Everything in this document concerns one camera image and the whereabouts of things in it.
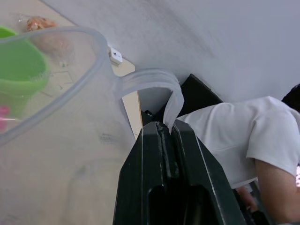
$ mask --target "person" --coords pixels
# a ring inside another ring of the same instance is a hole
[[[263,97],[220,103],[179,120],[188,123],[222,165],[232,188],[258,178],[261,198],[278,223],[300,221],[300,84],[282,101]]]

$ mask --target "white electrical outlet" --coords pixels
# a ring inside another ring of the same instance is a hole
[[[123,62],[123,58],[120,52],[110,47],[109,58],[111,61],[117,65]]]

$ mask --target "pink object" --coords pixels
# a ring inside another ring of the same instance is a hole
[[[0,131],[3,131],[8,126],[8,122],[5,120],[5,116],[10,112],[9,107],[1,106],[0,107]]]
[[[300,166],[297,166],[296,185],[300,187]]]

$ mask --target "green cup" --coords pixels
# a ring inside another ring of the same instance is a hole
[[[0,26],[0,38],[17,35]],[[43,54],[27,39],[0,44],[0,106],[10,108],[10,116],[20,117],[30,98],[49,80]]]

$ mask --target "white shirt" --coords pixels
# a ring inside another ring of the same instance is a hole
[[[300,114],[263,97],[220,103],[181,116],[222,165],[232,188],[256,178],[254,159],[296,176],[300,162]]]

